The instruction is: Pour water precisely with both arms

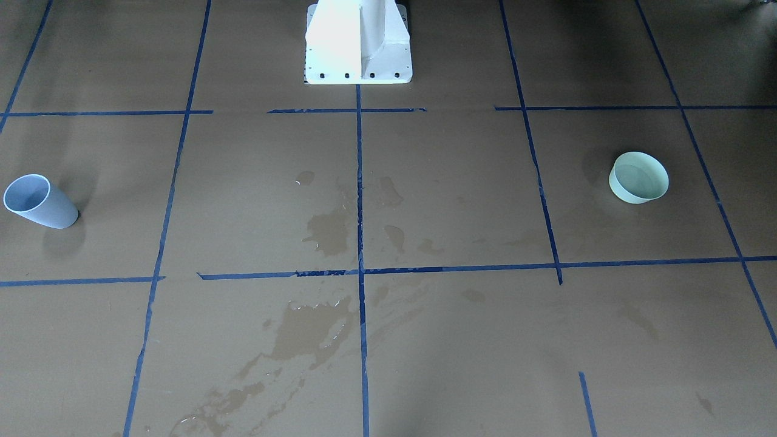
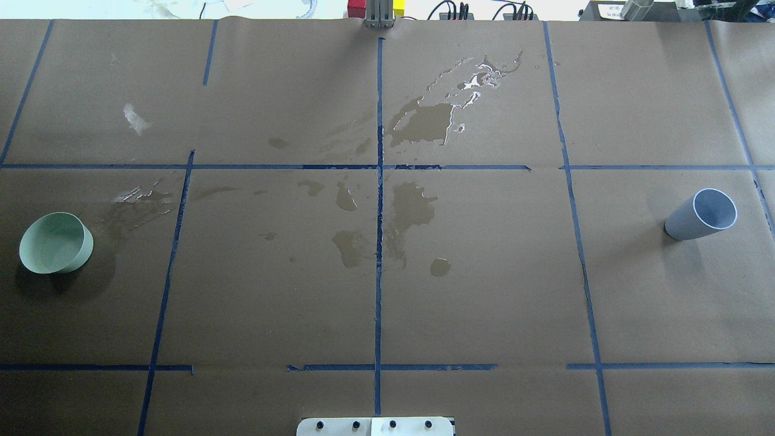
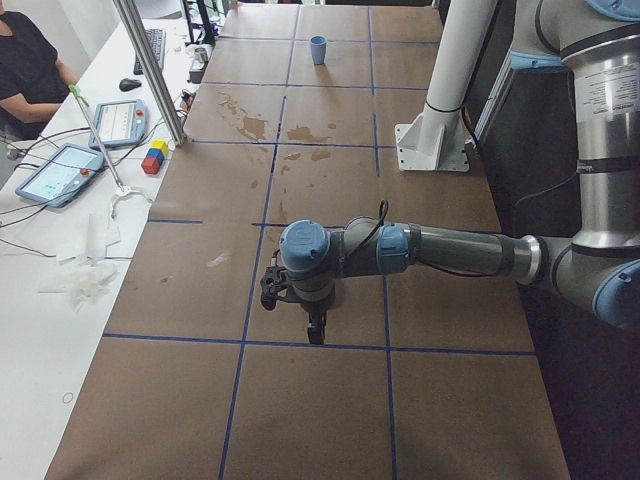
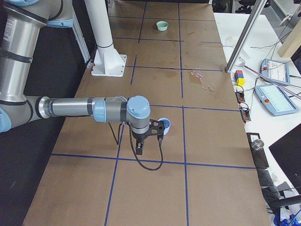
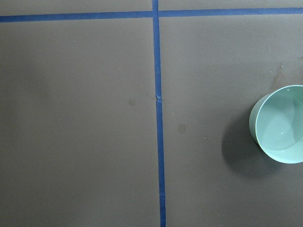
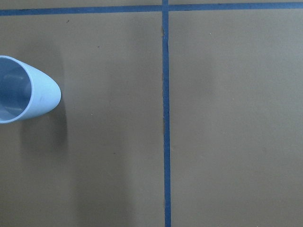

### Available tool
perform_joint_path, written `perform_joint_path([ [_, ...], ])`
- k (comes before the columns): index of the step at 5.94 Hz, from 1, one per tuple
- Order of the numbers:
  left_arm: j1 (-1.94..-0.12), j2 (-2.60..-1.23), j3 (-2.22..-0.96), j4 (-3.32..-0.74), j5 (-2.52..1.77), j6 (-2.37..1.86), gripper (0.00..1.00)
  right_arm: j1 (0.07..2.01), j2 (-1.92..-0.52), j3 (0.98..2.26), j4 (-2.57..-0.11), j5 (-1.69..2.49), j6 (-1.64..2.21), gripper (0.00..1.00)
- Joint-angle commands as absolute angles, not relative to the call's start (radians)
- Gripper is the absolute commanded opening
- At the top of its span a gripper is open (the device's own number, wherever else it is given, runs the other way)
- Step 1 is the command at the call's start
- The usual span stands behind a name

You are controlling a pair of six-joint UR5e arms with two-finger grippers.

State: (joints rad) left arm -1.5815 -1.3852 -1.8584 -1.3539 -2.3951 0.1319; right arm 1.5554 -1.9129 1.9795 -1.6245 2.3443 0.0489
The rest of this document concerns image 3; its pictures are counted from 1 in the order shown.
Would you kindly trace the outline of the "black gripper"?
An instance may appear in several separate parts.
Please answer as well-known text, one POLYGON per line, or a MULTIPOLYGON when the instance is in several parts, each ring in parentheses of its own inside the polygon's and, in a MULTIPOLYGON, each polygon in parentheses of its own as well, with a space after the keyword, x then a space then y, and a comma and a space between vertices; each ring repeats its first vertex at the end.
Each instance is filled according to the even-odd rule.
POLYGON ((334 293, 331 292, 325 298, 313 301, 303 302, 301 307, 309 315, 307 326, 307 337, 310 344, 325 343, 327 312, 334 304, 334 293))

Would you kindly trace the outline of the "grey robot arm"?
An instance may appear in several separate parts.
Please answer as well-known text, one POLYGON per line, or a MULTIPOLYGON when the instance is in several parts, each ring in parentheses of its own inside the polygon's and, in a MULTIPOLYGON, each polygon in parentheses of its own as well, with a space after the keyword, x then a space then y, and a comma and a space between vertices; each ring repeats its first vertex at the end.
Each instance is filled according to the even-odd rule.
POLYGON ((635 1, 453 1, 422 111, 395 128, 403 173, 456 173, 462 131, 496 203, 496 232, 392 222, 385 210, 341 228, 286 226, 260 282, 266 309, 300 306, 311 343, 325 339, 335 283, 420 265, 538 287, 630 332, 639 329, 639 5, 635 1), (544 127, 555 141, 497 140, 522 124, 506 83, 548 74, 564 101, 544 127), (537 179, 525 183, 525 161, 537 179))

